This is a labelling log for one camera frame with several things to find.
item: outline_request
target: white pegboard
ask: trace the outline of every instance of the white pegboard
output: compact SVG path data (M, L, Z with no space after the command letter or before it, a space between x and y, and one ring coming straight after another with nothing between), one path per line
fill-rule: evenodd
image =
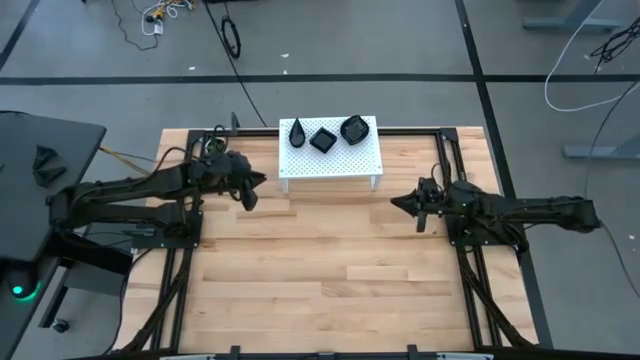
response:
M299 119L306 141L301 148L289 143L289 131L296 119L280 120L280 179L313 179L382 175L380 142L375 116L363 116L369 125L369 135L360 143L349 146L340 135L340 125L348 117ZM324 127L338 137L326 154L314 148L311 138Z

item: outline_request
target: wooden table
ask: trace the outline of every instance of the wooden table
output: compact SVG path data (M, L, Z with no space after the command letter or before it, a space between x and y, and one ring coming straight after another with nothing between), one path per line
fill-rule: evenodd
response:
M187 132L164 130L158 154L184 147ZM497 192L482 128L460 127L458 135L469 180ZM384 176L378 191L371 191L368 179L301 180L284 195L277 138L231 139L229 148L247 155L269 180L257 188L260 200L252 212L226 195L204 197L203 238L193 256L181 353L227 353L231 345L245 353L404 352L407 344L420 351L473 349L444 221L429 218L426 232L418 234L415 220L389 203L428 175L437 162L435 141L382 136L380 146ZM175 165L181 156L174 152L165 165ZM513 251L493 246L484 247L484 254L494 299L535 342ZM132 339L155 307L165 255L166 250L153 250L133 269L115 348ZM488 344L484 308L477 304ZM172 316L169 309L165 346Z

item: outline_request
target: wooden tabletop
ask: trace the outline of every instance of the wooden tabletop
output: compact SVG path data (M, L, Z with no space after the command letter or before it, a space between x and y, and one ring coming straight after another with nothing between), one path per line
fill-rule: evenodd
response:
M158 154L184 147L187 132L164 130ZM482 128L460 127L458 135L469 180L498 192ZM227 353L232 345L242 352L387 352L406 351L407 344L420 351L473 349L444 222L429 218L426 232L418 234L415 220L389 203L428 175L437 162L435 141L382 136L380 146L384 176L378 191L370 190L368 178L294 180L284 195L277 138L231 139L229 148L245 154L269 180L257 188L260 200L252 212L226 195L204 197L181 353ZM165 166L181 156L174 153ZM494 299L536 342L513 251L492 246L484 254ZM153 250L133 269L115 348L132 339L155 307L165 255ZM477 304L489 343L485 312ZM172 317L170 309L164 345Z

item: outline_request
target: caster wheel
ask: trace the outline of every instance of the caster wheel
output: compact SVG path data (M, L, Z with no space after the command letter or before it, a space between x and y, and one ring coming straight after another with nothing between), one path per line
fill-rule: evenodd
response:
M53 324L51 324L51 328L62 334L69 330L69 323L62 319L55 319L53 320Z

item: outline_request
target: concrete floor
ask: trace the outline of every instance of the concrete floor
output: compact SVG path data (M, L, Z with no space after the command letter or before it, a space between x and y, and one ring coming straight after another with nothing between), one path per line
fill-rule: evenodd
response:
M128 0L114 0L134 41L140 18ZM0 48L27 7L7 0L0 13ZM137 0L138 8L155 2ZM466 1L485 74L546 74L570 34L530 32L523 16L566 13L573 1ZM241 74L432 73L471 74L453 1L447 0L259 0L230 3L242 37ZM222 5L211 6L219 18ZM627 25L635 1L605 1L596 15ZM61 5L41 0L0 78L231 75L223 48L201 7L168 19L157 49L139 52L122 40L108 0ZM585 54L608 36L581 34L558 74L587 74L596 60ZM632 45L603 73L638 73L640 47ZM577 106L619 95L627 83L552 84L552 101ZM511 177L520 197L582 193L584 162L561 156L563 144L590 143L608 108L558 113L544 102L540 83L489 84ZM476 85L448 82L333 82L247 84L271 126L280 118L373 114L381 125L478 125L485 119ZM601 143L640 132L638 94L623 101ZM260 123L237 84L0 85L0 109L105 125L104 144L154 157L167 127L213 127L238 114L243 127ZM129 175L99 155L88 180ZM640 169L633 162L594 161L589 195L611 229L623 260L640 287ZM577 235L552 227L528 231L544 310L559 349L640 353L640 299L631 290L603 231ZM117 298L71 291L61 317L65 334L30 326L16 351L25 359L39 349L58 359L101 353L117 322Z

